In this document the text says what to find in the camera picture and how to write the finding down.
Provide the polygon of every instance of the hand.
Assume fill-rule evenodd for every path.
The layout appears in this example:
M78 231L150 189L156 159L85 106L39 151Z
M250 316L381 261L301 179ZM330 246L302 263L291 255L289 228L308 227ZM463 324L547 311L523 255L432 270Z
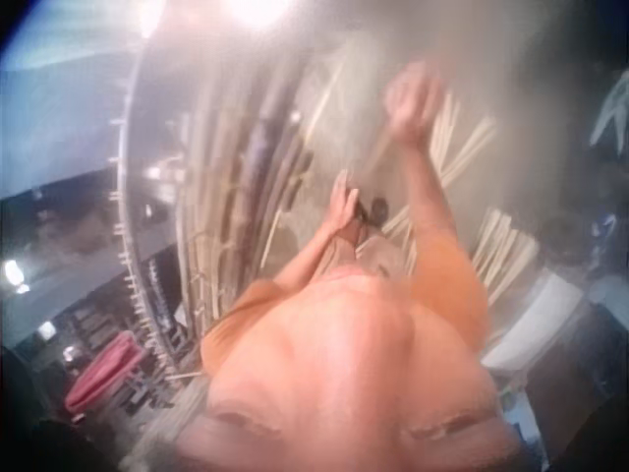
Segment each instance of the hand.
M409 64L388 86L384 106L389 130L402 145L428 148L443 102L443 85L425 62Z
M330 195L330 205L322 227L329 231L331 236L345 228L354 218L354 210L358 201L358 189L348 193L347 179L347 170L342 170L336 177Z

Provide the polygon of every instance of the forehead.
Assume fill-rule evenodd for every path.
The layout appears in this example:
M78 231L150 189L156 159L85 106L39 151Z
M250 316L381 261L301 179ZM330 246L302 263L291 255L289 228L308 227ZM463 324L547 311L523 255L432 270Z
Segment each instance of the forehead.
M493 402L488 374L446 322L363 277L313 284L247 332L210 404L237 398L284 429L424 424Z

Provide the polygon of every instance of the red object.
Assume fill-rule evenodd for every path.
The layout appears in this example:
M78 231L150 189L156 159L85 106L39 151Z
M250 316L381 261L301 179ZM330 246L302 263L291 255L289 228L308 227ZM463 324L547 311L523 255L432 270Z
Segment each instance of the red object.
M120 332L91 361L66 395L66 409L83 413L114 384L122 381L144 357L130 331Z

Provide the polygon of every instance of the fist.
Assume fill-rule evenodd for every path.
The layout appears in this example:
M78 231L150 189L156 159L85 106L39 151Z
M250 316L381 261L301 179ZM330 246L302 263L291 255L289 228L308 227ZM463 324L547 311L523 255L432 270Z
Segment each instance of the fist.
M409 64L389 84L384 98L393 138L403 145L427 147L442 103L437 73L425 62Z

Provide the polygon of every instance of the bare skin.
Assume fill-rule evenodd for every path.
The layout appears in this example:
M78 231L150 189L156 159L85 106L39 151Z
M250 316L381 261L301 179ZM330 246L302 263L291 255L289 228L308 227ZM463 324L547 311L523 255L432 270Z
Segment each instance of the bare skin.
M435 231L455 237L427 153L441 97L438 77L412 64L385 99L420 242ZM341 176L321 228L274 279L295 294L240 338L212 379L206 415L179 447L219 470L494 463L515 441L490 376L452 325L354 265L311 281L326 245L352 219L358 195L346 187Z

